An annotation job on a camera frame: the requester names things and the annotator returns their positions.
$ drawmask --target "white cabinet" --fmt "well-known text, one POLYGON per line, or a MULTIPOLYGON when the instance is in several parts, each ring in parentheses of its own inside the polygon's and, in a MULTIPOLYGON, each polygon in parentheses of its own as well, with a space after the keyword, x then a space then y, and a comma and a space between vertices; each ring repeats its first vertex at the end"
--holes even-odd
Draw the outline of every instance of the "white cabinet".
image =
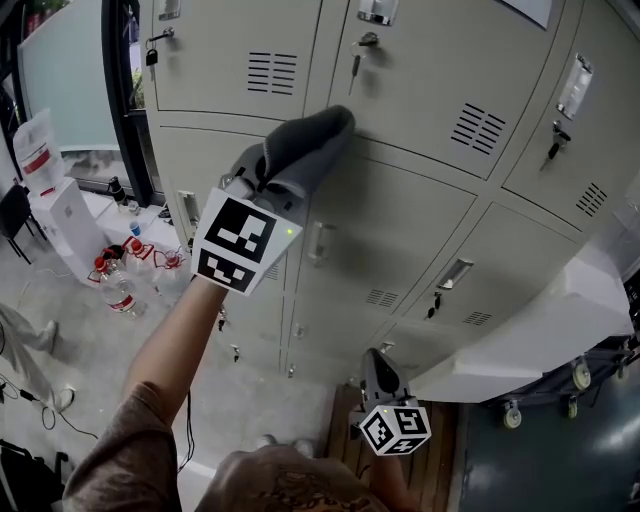
POLYGON ((408 316, 452 326, 477 338, 535 297, 576 249, 564 236, 494 203, 408 316), (452 289, 438 288, 458 260, 473 266, 452 289), (442 294, 437 310, 436 293, 442 294))
POLYGON ((364 308, 336 302, 297 299, 289 349, 339 358, 357 364, 386 317, 364 308))
POLYGON ((345 159, 314 194, 298 293, 394 311, 474 199, 397 167, 345 159), (308 258, 314 222, 336 227, 320 267, 308 258))
POLYGON ((434 330, 427 324, 398 323, 371 345, 385 352, 413 379, 455 354, 462 345, 443 330, 434 330))
POLYGON ((505 188, 580 230, 606 215, 640 168, 639 63, 640 43, 613 9, 585 2, 565 72, 505 188), (576 54, 590 62, 593 77, 569 120, 556 104, 576 54), (556 120, 571 141, 545 164, 556 120))
POLYGON ((302 116, 320 0, 182 0, 167 21, 175 2, 153 1, 153 35, 175 33, 157 42, 158 110, 302 116))
POLYGON ((366 138, 487 178, 556 32, 572 26, 560 24, 564 2, 553 2, 546 30, 495 0, 400 2, 391 27, 359 20, 359 5, 347 13, 331 103, 350 108, 366 138), (377 47, 352 46, 369 31, 377 47), (366 56, 349 93, 354 51, 366 56))

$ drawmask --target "forearm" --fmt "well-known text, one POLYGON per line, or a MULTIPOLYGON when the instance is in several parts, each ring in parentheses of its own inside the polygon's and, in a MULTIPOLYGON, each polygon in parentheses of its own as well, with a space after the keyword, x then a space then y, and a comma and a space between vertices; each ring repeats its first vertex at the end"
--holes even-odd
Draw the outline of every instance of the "forearm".
POLYGON ((196 277, 171 312, 136 355, 125 384, 128 396, 136 384, 153 386, 168 425, 180 410, 227 290, 196 277))
POLYGON ((398 457, 374 457, 369 488, 391 512, 419 510, 409 494, 398 457))

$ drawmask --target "shoe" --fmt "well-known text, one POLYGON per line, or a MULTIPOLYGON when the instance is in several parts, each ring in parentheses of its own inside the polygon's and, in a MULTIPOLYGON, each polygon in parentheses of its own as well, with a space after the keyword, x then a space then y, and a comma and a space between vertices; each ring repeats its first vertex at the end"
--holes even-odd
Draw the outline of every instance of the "shoe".
POLYGON ((64 388, 55 398, 56 412, 62 412, 69 408, 76 397, 76 392, 72 388, 64 388))
POLYGON ((273 446, 276 444, 278 444, 278 441, 276 441, 276 438, 273 437, 271 434, 267 434, 266 436, 262 436, 258 438, 258 440, 256 441, 256 450, 259 450, 260 448, 264 448, 265 446, 273 446))
POLYGON ((306 439, 298 439, 293 443, 295 450, 306 459, 313 459, 313 443, 306 439))
POLYGON ((45 345, 44 349, 49 354, 53 352, 53 347, 55 346, 56 335, 58 334, 58 322, 54 322, 53 320, 49 320, 47 326, 42 330, 42 335, 44 336, 45 345))

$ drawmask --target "plastic bottle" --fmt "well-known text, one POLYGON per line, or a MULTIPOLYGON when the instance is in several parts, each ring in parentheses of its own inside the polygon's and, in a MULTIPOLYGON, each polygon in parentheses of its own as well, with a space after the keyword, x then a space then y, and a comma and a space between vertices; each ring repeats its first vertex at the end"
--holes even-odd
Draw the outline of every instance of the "plastic bottle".
POLYGON ((159 265, 156 261, 156 272, 153 278, 153 284, 160 292, 165 300, 173 305, 184 293, 191 281, 191 271, 185 257, 175 251, 167 251, 164 253, 165 261, 163 265, 159 265))
POLYGON ((150 254, 153 245, 144 245, 137 238, 127 240, 122 246, 126 251, 125 267, 127 272, 149 283, 153 279, 154 264, 150 254))
POLYGON ((131 279, 121 271, 116 260, 96 258, 96 270, 100 273, 100 291, 105 302, 117 313, 139 317, 147 305, 136 298, 136 288, 131 279))

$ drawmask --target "brown shirt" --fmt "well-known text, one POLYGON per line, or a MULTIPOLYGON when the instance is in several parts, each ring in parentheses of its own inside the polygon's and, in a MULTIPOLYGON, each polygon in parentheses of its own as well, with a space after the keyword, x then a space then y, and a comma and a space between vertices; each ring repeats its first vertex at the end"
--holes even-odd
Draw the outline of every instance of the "brown shirt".
MULTIPOLYGON (((181 510, 176 445, 158 410, 153 390, 139 385, 71 475, 65 510, 181 510)), ((197 510, 387 511, 340 462, 309 460, 286 446, 229 455, 197 510)))

